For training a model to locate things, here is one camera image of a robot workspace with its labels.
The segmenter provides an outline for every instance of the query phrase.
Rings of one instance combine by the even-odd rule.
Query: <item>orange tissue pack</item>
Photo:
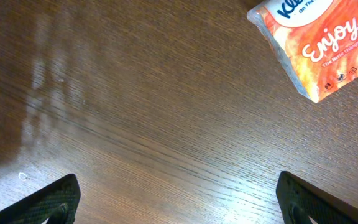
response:
[[[269,0],[247,18],[313,102],[358,77],[358,0]]]

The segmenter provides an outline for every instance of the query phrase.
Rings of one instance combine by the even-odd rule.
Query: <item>brown wooden surface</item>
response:
[[[358,79],[299,95],[256,2],[0,0],[0,210],[75,173],[77,223],[282,223],[282,170],[358,207]]]

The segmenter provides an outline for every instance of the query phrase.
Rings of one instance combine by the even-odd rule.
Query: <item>wood grain surface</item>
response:
[[[358,79],[299,95],[257,3],[0,0],[0,210],[74,173],[76,223],[283,223],[283,170],[358,207]]]

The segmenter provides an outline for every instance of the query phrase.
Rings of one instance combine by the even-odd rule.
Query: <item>black object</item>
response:
[[[285,224],[358,223],[358,209],[307,183],[282,172],[276,188]]]
[[[0,223],[73,223],[80,197],[75,175],[68,174],[0,211]]]

